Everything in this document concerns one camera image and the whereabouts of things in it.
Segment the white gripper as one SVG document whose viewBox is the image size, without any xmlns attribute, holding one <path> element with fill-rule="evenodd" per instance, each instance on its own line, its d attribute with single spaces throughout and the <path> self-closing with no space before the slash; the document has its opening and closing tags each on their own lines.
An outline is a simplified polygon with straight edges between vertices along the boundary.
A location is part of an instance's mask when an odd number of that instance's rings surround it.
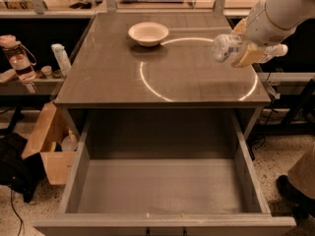
<svg viewBox="0 0 315 236">
<path fill-rule="evenodd" d="M 276 27 L 269 19 L 266 9 L 267 0 L 260 0 L 250 10 L 247 19 L 244 18 L 232 30 L 231 34 L 246 41 L 235 60 L 233 67 L 242 68 L 256 63 L 265 53 L 265 48 L 259 45 L 276 45 L 284 38 L 284 31 Z"/>
</svg>

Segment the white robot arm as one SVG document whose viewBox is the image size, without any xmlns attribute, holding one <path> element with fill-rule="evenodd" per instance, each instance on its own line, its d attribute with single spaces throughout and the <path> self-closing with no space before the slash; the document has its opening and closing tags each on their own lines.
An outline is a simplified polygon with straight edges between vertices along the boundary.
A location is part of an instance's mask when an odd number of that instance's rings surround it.
<svg viewBox="0 0 315 236">
<path fill-rule="evenodd" d="M 315 0 L 260 0 L 232 31 L 242 40 L 232 66 L 246 67 L 285 56 L 288 47 L 283 41 L 314 17 Z"/>
</svg>

